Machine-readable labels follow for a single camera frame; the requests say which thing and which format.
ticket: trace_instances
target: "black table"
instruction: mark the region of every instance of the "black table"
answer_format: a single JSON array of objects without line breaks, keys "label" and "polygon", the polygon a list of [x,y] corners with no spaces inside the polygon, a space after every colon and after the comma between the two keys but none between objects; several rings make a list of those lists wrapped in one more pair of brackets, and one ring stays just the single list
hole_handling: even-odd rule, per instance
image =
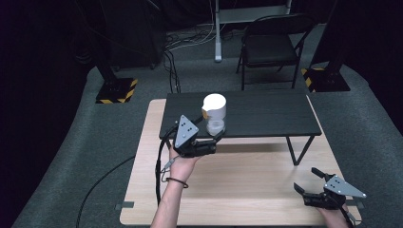
[{"label": "black table", "polygon": [[[160,139],[184,115],[197,120],[202,103],[211,92],[168,94]],[[299,165],[315,136],[321,135],[314,111],[304,90],[279,89],[218,92],[226,98],[227,115],[223,138],[285,137],[294,165]],[[205,123],[198,124],[200,139],[212,138]],[[308,136],[309,140],[296,159],[290,137]]]}]

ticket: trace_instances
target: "gray carpet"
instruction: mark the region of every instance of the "gray carpet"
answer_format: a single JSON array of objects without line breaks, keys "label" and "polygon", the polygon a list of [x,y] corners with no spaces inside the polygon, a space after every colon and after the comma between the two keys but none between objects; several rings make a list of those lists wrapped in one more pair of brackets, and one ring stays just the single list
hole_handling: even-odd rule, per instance
[{"label": "gray carpet", "polygon": [[[309,65],[322,31],[323,26],[319,26],[308,37],[301,67]],[[182,93],[240,90],[240,75],[235,74],[239,35],[223,41],[219,64],[214,62],[214,40],[172,52]],[[291,72],[285,68],[281,73]],[[306,89],[346,181],[368,195],[362,201],[365,208],[360,210],[367,227],[403,227],[402,136],[367,82],[346,66],[341,74],[350,92],[309,93],[301,75],[297,87]],[[14,227],[74,227],[90,187],[115,165],[135,155],[148,103],[170,92],[168,72],[160,65],[153,70],[122,69],[116,75],[139,80],[131,101],[95,104],[103,79],[97,68],[89,72],[74,123]],[[288,86],[247,85],[245,89]],[[124,227],[115,205],[124,200],[132,164],[124,164],[93,190],[80,227]]]}]

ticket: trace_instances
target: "white cup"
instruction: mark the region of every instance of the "white cup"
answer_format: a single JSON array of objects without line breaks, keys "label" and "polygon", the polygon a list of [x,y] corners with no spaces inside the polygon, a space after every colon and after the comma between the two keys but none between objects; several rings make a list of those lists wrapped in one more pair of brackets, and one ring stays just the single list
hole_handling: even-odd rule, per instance
[{"label": "white cup", "polygon": [[225,131],[226,99],[218,93],[212,93],[203,100],[201,112],[206,121],[207,132],[211,136]]}]

